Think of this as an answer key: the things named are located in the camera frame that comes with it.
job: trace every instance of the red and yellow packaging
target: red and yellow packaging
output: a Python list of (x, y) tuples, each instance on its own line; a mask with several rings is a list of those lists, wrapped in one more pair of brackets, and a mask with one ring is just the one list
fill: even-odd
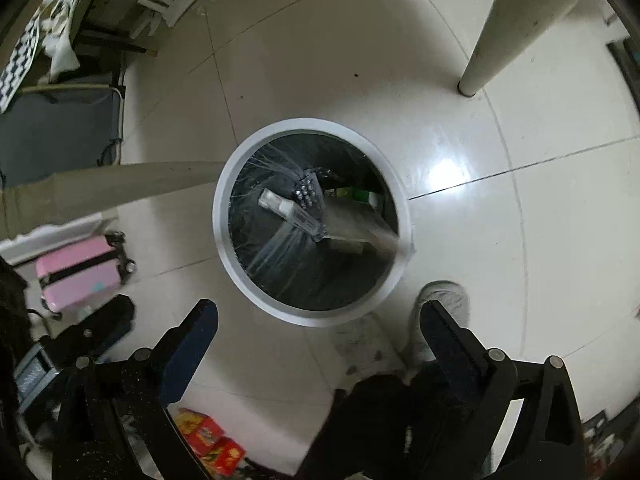
[(207, 455), (225, 434), (210, 416), (187, 408), (180, 408), (174, 420), (184, 439), (199, 457)]
[(219, 473), (223, 476), (231, 476), (243, 458), (244, 449), (229, 437), (224, 436), (206, 456), (200, 458), (200, 461), (212, 475)]

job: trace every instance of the pink suitcase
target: pink suitcase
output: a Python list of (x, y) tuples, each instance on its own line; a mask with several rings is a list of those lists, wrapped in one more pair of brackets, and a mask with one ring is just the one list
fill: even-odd
[(120, 232), (93, 236), (36, 261), (42, 304), (52, 312), (107, 301), (135, 271)]

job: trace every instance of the black pants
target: black pants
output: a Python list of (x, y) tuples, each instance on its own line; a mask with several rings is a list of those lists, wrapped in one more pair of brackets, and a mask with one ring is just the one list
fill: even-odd
[(395, 376), (370, 377), (348, 396), (336, 391), (294, 478), (344, 480), (362, 472), (372, 480), (417, 480), (429, 455), (454, 442), (470, 414), (436, 364), (426, 365), (410, 386)]

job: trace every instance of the white cylindrical leg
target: white cylindrical leg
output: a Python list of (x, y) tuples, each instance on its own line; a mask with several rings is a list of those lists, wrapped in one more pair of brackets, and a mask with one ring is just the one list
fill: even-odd
[(474, 95), (578, 0), (494, 0), (458, 91)]

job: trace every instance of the tiled floor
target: tiled floor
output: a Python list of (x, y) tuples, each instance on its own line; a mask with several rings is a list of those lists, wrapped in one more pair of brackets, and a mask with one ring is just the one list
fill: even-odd
[[(492, 0), (200, 0), (127, 70), (124, 162), (225, 161), (283, 118), (343, 123), (407, 188), (417, 252), (378, 313), (406, 340), (421, 286), (462, 283), (471, 328), (512, 358), (566, 358), (581, 415), (640, 391), (640, 123), (589, 0), (472, 99), (455, 84)], [(439, 171), (443, 167), (455, 171)], [(254, 307), (210, 227), (215, 185), (120, 208), (153, 345), (199, 298), (220, 330), (184, 403), (295, 470), (341, 373), (321, 329)]]

